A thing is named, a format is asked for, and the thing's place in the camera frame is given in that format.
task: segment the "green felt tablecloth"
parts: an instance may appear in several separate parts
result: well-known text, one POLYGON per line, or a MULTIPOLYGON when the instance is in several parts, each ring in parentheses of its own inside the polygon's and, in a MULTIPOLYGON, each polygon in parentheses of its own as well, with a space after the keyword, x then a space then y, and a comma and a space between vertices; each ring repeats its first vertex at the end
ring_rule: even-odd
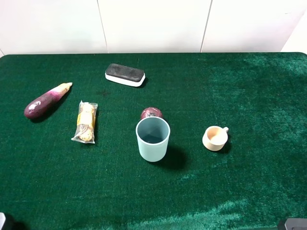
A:
POLYGON ((18 230, 273 229, 307 218, 307 56, 302 53, 9 55, 0 59, 0 212, 18 230), (145 71, 133 88, 110 63, 145 71), (42 119, 25 107, 70 92, 42 119), (80 100, 98 103, 94 145, 71 141, 80 100), (171 127, 168 151, 138 152, 142 110, 171 127), (209 126, 229 127, 220 152, 209 126))

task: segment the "plastic cup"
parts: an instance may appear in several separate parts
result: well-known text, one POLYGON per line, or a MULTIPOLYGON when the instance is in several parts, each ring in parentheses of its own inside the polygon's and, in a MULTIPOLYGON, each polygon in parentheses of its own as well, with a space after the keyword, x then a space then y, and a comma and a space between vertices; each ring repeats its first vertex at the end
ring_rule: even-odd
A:
POLYGON ((140 155, 145 160, 156 162, 165 156, 171 130, 164 119, 146 117, 139 121, 135 131, 140 155))

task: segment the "black object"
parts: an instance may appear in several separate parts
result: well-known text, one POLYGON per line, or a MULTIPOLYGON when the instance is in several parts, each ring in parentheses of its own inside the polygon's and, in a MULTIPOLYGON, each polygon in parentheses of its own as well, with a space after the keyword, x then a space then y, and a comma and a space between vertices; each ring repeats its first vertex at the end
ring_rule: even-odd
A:
POLYGON ((106 69, 106 74, 112 77, 122 78, 128 81, 140 82, 144 76, 144 71, 128 66, 112 63, 106 69))

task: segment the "white eraser base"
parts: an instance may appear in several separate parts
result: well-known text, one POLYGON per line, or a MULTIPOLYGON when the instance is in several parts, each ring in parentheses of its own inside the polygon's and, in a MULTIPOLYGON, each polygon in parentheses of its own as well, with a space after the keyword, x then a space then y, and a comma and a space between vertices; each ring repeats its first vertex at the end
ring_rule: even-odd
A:
POLYGON ((133 86, 133 87, 141 86, 143 84, 143 81, 145 80, 145 74, 143 75, 142 79, 139 82, 130 81, 130 80, 117 78, 117 77, 112 77, 110 75, 107 75, 106 73, 105 75, 106 75, 106 79, 108 79, 109 81, 113 81, 113 82, 123 84, 123 85, 133 86))

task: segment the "plastic wrapper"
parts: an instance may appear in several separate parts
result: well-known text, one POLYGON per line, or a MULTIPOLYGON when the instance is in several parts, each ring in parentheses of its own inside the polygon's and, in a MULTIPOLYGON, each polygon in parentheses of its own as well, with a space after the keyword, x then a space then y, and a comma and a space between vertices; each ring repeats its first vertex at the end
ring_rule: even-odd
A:
POLYGON ((94 127, 97 107, 96 103, 80 102, 77 130, 72 140, 95 144, 94 127))

